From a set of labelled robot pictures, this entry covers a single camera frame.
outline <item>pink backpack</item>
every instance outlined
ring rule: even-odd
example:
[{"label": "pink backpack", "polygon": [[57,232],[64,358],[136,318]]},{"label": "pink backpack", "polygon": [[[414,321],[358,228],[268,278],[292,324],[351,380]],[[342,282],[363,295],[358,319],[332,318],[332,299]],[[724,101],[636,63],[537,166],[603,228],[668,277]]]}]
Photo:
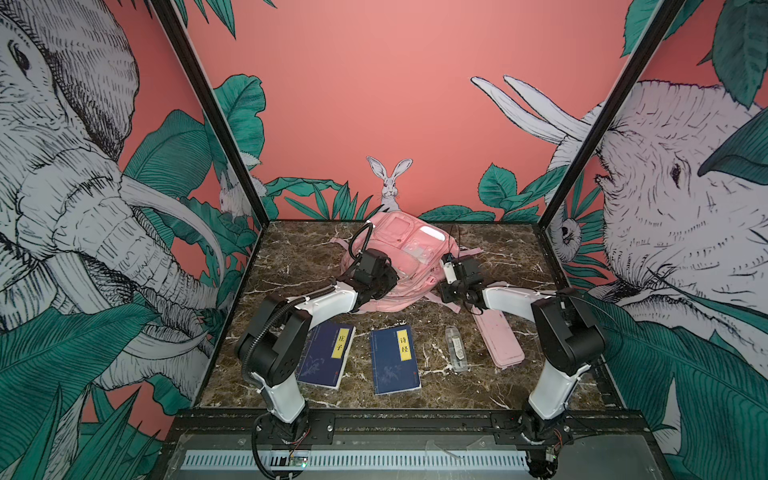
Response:
[{"label": "pink backpack", "polygon": [[[371,217],[373,223],[368,248],[381,250],[389,256],[392,267],[399,280],[392,291],[380,300],[370,300],[360,307],[359,312],[398,312],[408,305],[425,297],[442,303],[430,290],[445,279],[440,259],[450,252],[459,257],[458,245],[445,231],[434,227],[424,220],[401,211],[378,212]],[[344,240],[334,238],[332,242],[346,247]],[[359,252],[365,235],[355,239],[352,249]],[[462,255],[472,255],[480,249],[464,250]],[[347,251],[341,260],[342,273],[352,265],[353,259]],[[454,311],[458,307],[447,304]]]}]

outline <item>book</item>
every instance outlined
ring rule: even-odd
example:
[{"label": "book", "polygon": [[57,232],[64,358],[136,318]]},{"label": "book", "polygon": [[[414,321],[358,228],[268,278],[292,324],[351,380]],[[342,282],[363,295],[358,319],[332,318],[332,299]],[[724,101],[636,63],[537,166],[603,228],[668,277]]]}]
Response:
[{"label": "book", "polygon": [[355,327],[326,321],[310,330],[296,369],[301,383],[339,389]]},{"label": "book", "polygon": [[371,332],[371,366],[376,395],[422,388],[410,325]]}]

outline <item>elephant eye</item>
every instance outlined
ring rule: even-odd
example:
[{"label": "elephant eye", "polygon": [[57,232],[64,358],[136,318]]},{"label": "elephant eye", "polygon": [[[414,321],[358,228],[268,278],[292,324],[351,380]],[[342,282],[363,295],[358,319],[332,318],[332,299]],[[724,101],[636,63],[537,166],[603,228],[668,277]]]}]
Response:
[{"label": "elephant eye", "polygon": [[674,184],[677,185],[677,188],[680,188],[680,165],[675,164],[674,167],[672,167],[672,171],[670,172],[670,175],[672,176],[672,180],[674,180]]},{"label": "elephant eye", "polygon": [[29,70],[29,58],[27,58],[27,55],[24,55],[24,52],[18,48],[18,44],[14,43],[12,40],[8,43],[8,50],[11,52],[11,56],[13,56],[14,61],[26,77],[27,71]]}]

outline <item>pink pencil case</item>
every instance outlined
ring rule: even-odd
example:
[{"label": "pink pencil case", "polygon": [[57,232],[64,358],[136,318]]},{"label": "pink pencil case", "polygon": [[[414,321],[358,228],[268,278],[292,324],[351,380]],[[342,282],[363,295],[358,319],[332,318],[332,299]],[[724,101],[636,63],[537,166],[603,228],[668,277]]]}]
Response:
[{"label": "pink pencil case", "polygon": [[502,311],[483,310],[482,315],[472,316],[475,317],[480,335],[498,368],[505,369],[525,359],[523,349]]}]

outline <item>yellow book label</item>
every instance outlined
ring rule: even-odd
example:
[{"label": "yellow book label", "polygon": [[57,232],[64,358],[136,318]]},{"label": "yellow book label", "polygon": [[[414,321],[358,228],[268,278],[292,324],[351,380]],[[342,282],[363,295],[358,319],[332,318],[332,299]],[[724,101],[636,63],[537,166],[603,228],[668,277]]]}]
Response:
[{"label": "yellow book label", "polygon": [[411,359],[411,344],[408,341],[408,330],[397,331],[397,343],[400,346],[400,361]]},{"label": "yellow book label", "polygon": [[340,359],[344,354],[344,346],[346,345],[346,339],[349,336],[349,329],[339,329],[339,336],[336,337],[336,346],[333,347],[332,359]]}]

